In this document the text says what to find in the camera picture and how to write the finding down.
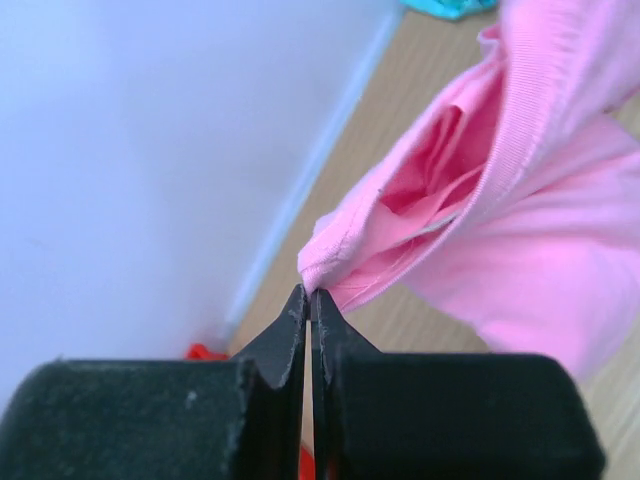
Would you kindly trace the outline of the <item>pink t shirt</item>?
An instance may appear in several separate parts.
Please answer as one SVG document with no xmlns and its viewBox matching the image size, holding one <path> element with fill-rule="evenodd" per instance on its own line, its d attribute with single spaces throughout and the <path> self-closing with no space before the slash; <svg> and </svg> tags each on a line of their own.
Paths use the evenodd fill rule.
<svg viewBox="0 0 640 480">
<path fill-rule="evenodd" d="M 449 83 L 298 256 L 343 311 L 395 283 L 492 349 L 575 377 L 639 312 L 635 1 L 504 1 L 482 60 Z"/>
</svg>

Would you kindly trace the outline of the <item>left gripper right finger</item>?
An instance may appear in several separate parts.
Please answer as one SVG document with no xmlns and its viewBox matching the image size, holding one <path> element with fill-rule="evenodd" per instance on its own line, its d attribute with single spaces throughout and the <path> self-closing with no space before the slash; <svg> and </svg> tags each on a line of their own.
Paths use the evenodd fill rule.
<svg viewBox="0 0 640 480">
<path fill-rule="evenodd" d="M 606 456 L 563 367 L 535 354 L 384 353 L 310 298 L 320 479 L 599 479 Z"/>
</svg>

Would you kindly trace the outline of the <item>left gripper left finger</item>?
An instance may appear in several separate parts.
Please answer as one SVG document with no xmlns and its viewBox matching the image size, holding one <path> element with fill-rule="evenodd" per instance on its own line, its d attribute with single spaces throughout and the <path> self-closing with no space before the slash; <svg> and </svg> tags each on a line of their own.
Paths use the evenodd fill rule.
<svg viewBox="0 0 640 480">
<path fill-rule="evenodd" d="M 294 479 L 307 299 L 225 361 L 55 360 L 1 420 L 5 479 Z"/>
</svg>

